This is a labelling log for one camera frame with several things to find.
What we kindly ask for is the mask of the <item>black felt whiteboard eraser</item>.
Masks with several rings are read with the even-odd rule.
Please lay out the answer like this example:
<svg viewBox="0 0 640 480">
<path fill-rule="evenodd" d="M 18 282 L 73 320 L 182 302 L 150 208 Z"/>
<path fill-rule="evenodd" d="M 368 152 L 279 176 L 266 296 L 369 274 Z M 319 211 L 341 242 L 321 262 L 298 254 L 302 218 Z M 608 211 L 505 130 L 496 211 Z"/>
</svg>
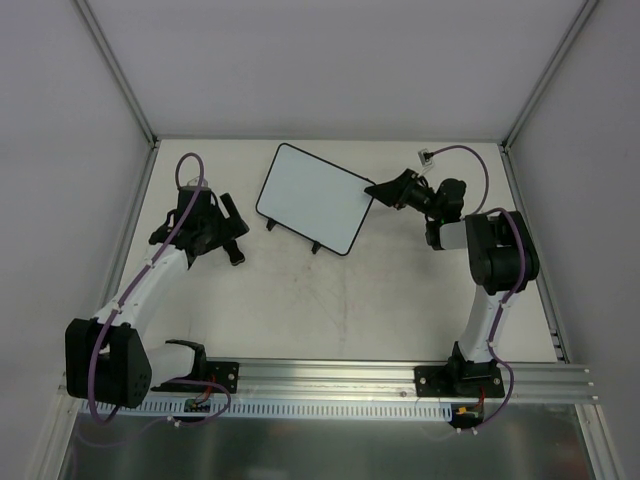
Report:
<svg viewBox="0 0 640 480">
<path fill-rule="evenodd" d="M 239 255 L 228 255 L 229 261 L 232 266 L 238 266 L 245 262 L 246 258 L 243 252 L 240 250 Z"/>
</svg>

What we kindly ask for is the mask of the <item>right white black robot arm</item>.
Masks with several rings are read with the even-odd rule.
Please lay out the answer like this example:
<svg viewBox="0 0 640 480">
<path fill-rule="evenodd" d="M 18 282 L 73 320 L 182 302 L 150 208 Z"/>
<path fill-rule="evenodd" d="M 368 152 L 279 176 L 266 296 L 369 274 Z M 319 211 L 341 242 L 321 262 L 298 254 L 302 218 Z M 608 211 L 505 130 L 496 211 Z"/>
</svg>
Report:
<svg viewBox="0 0 640 480">
<path fill-rule="evenodd" d="M 417 396 L 504 397 L 497 355 L 501 329 L 517 296 L 540 270 L 521 213 L 497 208 L 463 216 L 464 181 L 448 178 L 433 189 L 409 169 L 365 193 L 387 207 L 422 213 L 427 244 L 435 251 L 464 250 L 476 285 L 466 327 L 446 363 L 414 369 Z"/>
</svg>

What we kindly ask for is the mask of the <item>white whiteboard black frame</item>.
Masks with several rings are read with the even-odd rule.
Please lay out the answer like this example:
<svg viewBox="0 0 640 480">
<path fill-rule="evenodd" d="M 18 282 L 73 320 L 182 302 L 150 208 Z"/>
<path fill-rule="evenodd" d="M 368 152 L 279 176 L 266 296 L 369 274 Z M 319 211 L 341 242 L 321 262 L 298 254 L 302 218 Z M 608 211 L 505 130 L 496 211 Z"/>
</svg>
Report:
<svg viewBox="0 0 640 480">
<path fill-rule="evenodd" d="M 256 201 L 268 227 L 281 226 L 339 256 L 350 253 L 375 183 L 290 143 L 276 148 Z"/>
</svg>

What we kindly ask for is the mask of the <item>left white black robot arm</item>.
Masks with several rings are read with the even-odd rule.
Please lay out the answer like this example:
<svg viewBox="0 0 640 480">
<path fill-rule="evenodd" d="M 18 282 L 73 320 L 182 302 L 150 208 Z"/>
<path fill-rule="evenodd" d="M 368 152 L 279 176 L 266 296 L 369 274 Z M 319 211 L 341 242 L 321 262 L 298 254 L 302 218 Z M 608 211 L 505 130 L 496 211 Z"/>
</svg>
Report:
<svg viewBox="0 0 640 480">
<path fill-rule="evenodd" d="M 237 240 L 248 233 L 230 194 L 181 187 L 177 206 L 150 235 L 131 283 L 89 319 L 65 331 L 69 395 L 116 407 L 139 406 L 154 389 L 197 390 L 213 380 L 203 345 L 170 339 L 148 349 L 143 336 L 166 294 L 195 260 L 218 248 L 244 262 Z"/>
</svg>

